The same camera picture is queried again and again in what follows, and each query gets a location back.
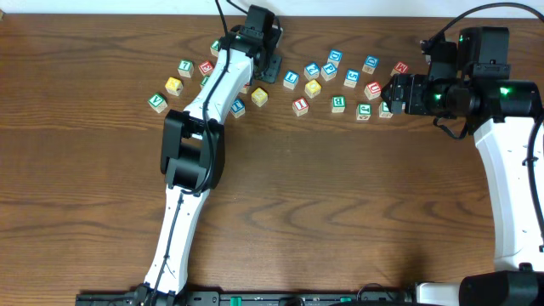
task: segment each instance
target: wood grain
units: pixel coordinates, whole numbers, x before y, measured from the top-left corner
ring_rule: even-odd
[[[230,26],[243,19],[227,19]],[[418,42],[445,19],[284,18],[287,70],[344,52],[307,115],[303,95],[269,92],[226,123],[224,175],[203,208],[189,282],[245,290],[356,290],[368,282],[460,281],[492,270],[493,219],[472,139],[456,142],[431,119],[355,120],[364,84],[385,83],[402,60],[427,66]],[[534,20],[464,20],[509,26],[513,78],[544,85],[544,27]],[[217,17],[7,15],[0,23],[0,304],[70,305],[81,291],[138,285],[161,228],[162,122],[146,103],[165,92],[180,59],[216,61]],[[348,68],[381,62],[346,88]],[[182,110],[201,76],[184,79]],[[343,114],[330,98],[344,94]],[[454,123],[460,128],[461,123]]]

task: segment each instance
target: toy block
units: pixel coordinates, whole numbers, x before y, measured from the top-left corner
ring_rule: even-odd
[[[342,59],[342,52],[333,49],[329,53],[329,59],[326,62],[327,63],[332,63],[335,67],[338,68],[338,65],[340,65],[340,60],[341,59]]]
[[[179,75],[180,75],[180,76],[192,78],[192,77],[193,77],[193,72],[194,72],[194,71],[195,71],[195,67],[193,66],[193,62],[192,62],[192,61],[182,59],[182,60],[179,62],[178,72],[179,72]]]
[[[316,81],[312,80],[306,83],[304,87],[304,92],[309,96],[310,99],[315,98],[321,92],[321,85]]]
[[[389,111],[388,105],[384,102],[380,104],[380,118],[391,118],[393,116],[393,113]]]
[[[332,112],[344,112],[346,110],[346,97],[334,96],[331,101]]]
[[[212,52],[213,56],[219,56],[219,41],[215,41],[210,46],[210,51]]]
[[[357,120],[368,120],[372,115],[372,105],[359,104],[357,105]]]
[[[308,112],[309,105],[308,102],[306,102],[306,99],[300,98],[292,103],[292,109],[295,111],[297,116],[301,116]]]
[[[263,106],[268,100],[269,100],[269,95],[261,88],[255,89],[255,91],[252,93],[252,101],[258,107]]]
[[[312,81],[316,79],[319,75],[320,75],[320,67],[316,63],[307,65],[304,68],[304,76],[308,79],[308,81]]]
[[[169,94],[179,96],[181,94],[181,90],[184,88],[184,84],[181,82],[181,80],[170,77],[167,84],[165,85],[165,88],[167,89]]]
[[[236,98],[235,103],[233,103],[230,107],[230,113],[235,118],[244,115],[246,113],[246,106],[244,105],[244,102]]]
[[[204,63],[198,65],[198,70],[201,71],[201,74],[203,76],[209,76],[213,72],[213,65],[212,63],[210,63],[209,60],[207,60]]]
[[[346,79],[343,81],[343,85],[354,88],[359,81],[359,75],[360,74],[358,71],[348,69],[348,73],[346,74]]]
[[[247,94],[248,89],[249,89],[249,83],[244,85],[244,87],[240,89],[240,92],[243,94]]]
[[[321,76],[325,81],[329,82],[337,75],[338,69],[333,63],[325,64],[321,68]]]
[[[288,71],[286,77],[283,78],[283,86],[289,89],[295,89],[298,84],[298,74],[293,71]]]
[[[380,62],[380,59],[371,55],[368,55],[365,60],[365,65],[363,66],[363,72],[368,74],[373,74],[374,70],[377,67],[377,63]]]
[[[204,78],[202,79],[202,82],[201,82],[201,89],[203,89],[204,86],[206,86],[207,80],[209,78],[210,78],[210,76],[204,76]]]
[[[407,71],[408,71],[408,65],[403,62],[398,62],[397,65],[391,71],[391,77],[399,73],[406,73]]]
[[[382,94],[382,88],[378,82],[372,82],[365,87],[365,95],[368,99],[375,99]]]
[[[147,102],[157,113],[161,113],[168,107],[167,101],[158,93],[155,93]]]

